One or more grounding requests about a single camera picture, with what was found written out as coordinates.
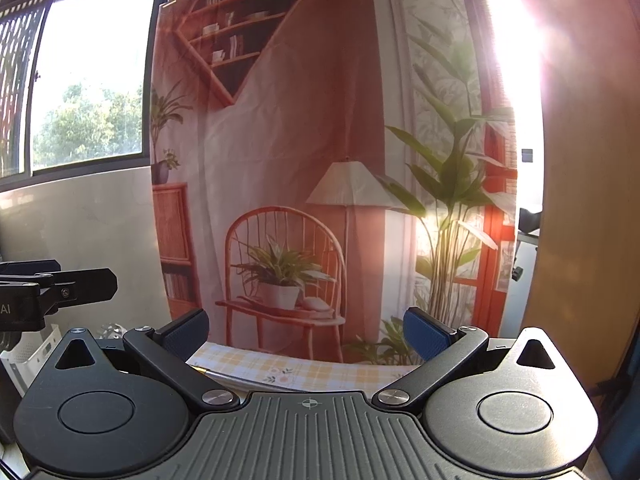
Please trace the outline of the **telescopic metal pole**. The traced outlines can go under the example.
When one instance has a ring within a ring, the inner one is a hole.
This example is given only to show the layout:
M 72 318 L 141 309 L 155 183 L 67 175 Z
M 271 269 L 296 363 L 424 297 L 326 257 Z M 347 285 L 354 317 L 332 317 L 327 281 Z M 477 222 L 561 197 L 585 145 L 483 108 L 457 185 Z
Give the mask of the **telescopic metal pole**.
M 197 372 L 207 376 L 209 379 L 213 380 L 214 382 L 218 382 L 218 384 L 221 384 L 226 388 L 242 389 L 242 388 L 248 388 L 252 384 L 251 382 L 249 382 L 248 380 L 242 377 L 235 377 L 228 374 L 222 374 L 222 373 L 216 372 L 216 370 L 209 370 L 208 368 L 205 368 L 199 365 L 191 364 L 191 367 Z

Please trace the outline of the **white perforated laundry basket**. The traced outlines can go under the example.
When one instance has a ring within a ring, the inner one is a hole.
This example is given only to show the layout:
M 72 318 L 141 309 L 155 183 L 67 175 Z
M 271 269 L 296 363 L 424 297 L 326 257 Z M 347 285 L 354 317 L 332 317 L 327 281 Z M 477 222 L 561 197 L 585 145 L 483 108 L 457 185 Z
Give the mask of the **white perforated laundry basket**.
M 48 324 L 38 333 L 24 333 L 11 351 L 1 353 L 1 363 L 20 396 L 24 396 L 61 338 L 58 324 Z

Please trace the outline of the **checked floral tablecloth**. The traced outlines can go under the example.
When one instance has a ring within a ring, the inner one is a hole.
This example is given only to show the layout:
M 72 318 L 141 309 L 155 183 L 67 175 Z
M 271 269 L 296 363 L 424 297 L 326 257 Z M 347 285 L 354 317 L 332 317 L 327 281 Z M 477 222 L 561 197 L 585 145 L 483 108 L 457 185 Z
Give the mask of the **checked floral tablecloth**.
M 206 342 L 188 359 L 222 374 L 242 377 L 252 384 L 234 391 L 362 391 L 367 396 L 391 384 L 415 367 L 342 364 L 274 356 Z

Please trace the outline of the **wooden board panel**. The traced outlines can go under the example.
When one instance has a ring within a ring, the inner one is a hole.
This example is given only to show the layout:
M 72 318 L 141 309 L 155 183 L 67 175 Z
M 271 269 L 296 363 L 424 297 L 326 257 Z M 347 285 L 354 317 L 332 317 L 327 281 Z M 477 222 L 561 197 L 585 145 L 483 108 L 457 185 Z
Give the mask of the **wooden board panel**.
M 639 321 L 639 24 L 629 0 L 525 0 L 546 35 L 544 204 L 523 322 L 578 378 L 613 377 Z

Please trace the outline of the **printed room backdrop cloth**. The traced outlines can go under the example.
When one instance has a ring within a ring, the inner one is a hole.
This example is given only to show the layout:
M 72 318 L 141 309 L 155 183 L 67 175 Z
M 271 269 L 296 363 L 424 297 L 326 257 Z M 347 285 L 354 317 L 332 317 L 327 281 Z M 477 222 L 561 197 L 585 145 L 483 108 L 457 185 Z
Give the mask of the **printed room backdrop cloth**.
M 166 0 L 152 196 L 172 316 L 231 348 L 416 362 L 402 320 L 498 332 L 513 113 L 490 0 Z

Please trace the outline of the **window with dark frame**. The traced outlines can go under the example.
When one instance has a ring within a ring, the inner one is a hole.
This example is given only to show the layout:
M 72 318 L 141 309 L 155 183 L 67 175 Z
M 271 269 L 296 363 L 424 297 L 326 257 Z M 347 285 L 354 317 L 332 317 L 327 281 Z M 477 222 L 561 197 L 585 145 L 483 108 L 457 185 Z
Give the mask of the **window with dark frame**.
M 1 0 L 1 187 L 178 166 L 152 142 L 152 62 L 170 0 Z

